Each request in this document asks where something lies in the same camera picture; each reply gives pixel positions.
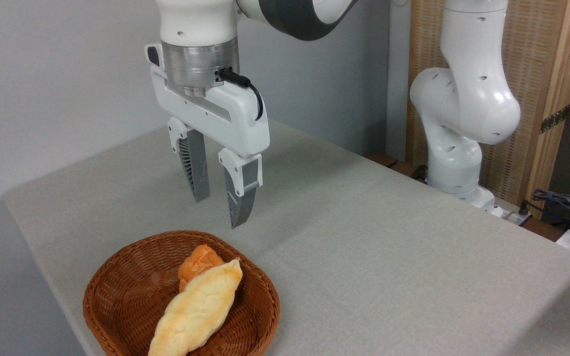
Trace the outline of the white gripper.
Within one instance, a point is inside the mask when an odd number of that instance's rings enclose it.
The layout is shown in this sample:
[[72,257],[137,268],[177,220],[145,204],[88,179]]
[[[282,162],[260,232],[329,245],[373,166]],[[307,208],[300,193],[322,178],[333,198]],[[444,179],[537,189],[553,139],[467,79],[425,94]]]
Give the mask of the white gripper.
[[221,144],[231,228],[247,221],[256,190],[263,185],[262,153],[271,143],[267,113],[258,116],[258,100],[251,89],[232,83],[206,89],[204,97],[184,94],[168,79],[161,44],[146,47],[152,85],[161,108],[172,116],[168,135],[179,155],[193,198],[210,196],[204,136]]

